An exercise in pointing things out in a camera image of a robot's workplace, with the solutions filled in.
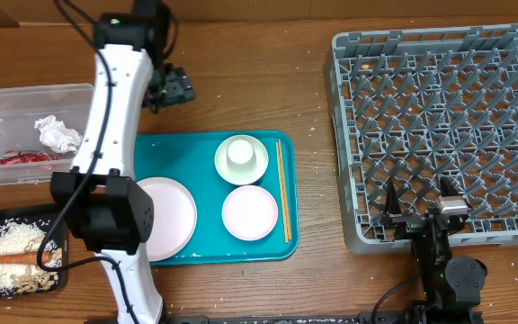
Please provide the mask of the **white cup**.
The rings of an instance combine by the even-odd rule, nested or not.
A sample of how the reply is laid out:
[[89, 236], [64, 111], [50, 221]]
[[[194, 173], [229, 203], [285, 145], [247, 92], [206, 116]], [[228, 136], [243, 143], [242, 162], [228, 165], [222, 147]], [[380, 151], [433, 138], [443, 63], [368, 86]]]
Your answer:
[[253, 173], [255, 150], [247, 139], [235, 139], [228, 145], [227, 167], [231, 177], [244, 177]]

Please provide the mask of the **white napkin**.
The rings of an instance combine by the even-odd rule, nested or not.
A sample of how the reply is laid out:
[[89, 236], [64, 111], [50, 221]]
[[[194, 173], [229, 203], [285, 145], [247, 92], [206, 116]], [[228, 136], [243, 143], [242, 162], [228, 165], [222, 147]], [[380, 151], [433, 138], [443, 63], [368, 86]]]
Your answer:
[[82, 143], [82, 136], [74, 129], [68, 129], [55, 115], [38, 119], [34, 128], [40, 132], [40, 142], [58, 154], [77, 152]]

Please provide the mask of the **large pink plate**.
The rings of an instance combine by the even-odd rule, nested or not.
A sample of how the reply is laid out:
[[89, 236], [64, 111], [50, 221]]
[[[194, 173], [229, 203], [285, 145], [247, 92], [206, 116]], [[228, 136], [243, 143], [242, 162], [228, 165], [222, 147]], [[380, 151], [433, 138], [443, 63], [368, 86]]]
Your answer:
[[166, 177], [142, 179], [138, 185], [154, 204], [153, 229], [147, 241], [150, 262], [165, 260], [181, 251], [192, 238], [197, 207], [191, 193]]

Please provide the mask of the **red ketchup packet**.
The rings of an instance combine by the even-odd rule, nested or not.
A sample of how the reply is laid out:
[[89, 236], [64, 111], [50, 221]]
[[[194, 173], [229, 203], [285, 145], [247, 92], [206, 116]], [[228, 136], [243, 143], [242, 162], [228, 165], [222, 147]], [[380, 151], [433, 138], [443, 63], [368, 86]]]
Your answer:
[[54, 160], [50, 154], [43, 151], [24, 150], [14, 151], [9, 150], [0, 157], [0, 165], [25, 164], [25, 163], [39, 163]]

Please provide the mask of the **rice and peanuts pile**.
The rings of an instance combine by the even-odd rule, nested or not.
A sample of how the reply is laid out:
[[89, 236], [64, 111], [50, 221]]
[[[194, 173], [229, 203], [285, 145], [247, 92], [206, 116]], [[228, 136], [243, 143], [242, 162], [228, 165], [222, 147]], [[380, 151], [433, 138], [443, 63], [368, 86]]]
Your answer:
[[[47, 220], [11, 218], [0, 221], [0, 256], [38, 252], [47, 234]], [[60, 275], [38, 265], [0, 264], [0, 296], [51, 291], [59, 286]]]

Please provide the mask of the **orange carrot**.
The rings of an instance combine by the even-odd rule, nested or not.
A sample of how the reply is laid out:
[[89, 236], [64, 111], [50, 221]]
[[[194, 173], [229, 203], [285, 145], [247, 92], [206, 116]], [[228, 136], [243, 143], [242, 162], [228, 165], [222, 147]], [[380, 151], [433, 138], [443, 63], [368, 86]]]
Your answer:
[[25, 252], [0, 256], [0, 264], [14, 265], [38, 265], [38, 254], [36, 252]]

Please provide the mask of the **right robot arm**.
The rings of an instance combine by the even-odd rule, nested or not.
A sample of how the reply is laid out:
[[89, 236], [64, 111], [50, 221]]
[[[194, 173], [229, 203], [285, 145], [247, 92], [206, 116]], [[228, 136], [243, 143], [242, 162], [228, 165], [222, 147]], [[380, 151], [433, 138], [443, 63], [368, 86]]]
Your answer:
[[[473, 308], [481, 302], [487, 277], [485, 264], [469, 256], [454, 256], [449, 234], [465, 228], [471, 206], [452, 186], [440, 180], [438, 203], [423, 216], [405, 216], [399, 206], [392, 180], [388, 180], [386, 205], [380, 223], [393, 228], [395, 239], [411, 241], [418, 265], [417, 274], [383, 294], [371, 312], [372, 323], [482, 323]], [[405, 310], [380, 312], [380, 305], [402, 287], [420, 280], [424, 299]]]

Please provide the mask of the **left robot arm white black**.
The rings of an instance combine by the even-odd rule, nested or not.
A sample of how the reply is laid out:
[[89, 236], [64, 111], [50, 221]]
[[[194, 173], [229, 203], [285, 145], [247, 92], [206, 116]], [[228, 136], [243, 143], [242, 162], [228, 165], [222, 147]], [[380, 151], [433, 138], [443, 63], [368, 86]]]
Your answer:
[[61, 206], [57, 221], [93, 252], [118, 305], [117, 323], [162, 323], [165, 303], [147, 258], [155, 208], [134, 179], [134, 147], [144, 100], [165, 99], [166, 40], [179, 23], [171, 13], [106, 14], [90, 40], [94, 92], [84, 139], [69, 171], [51, 177]]

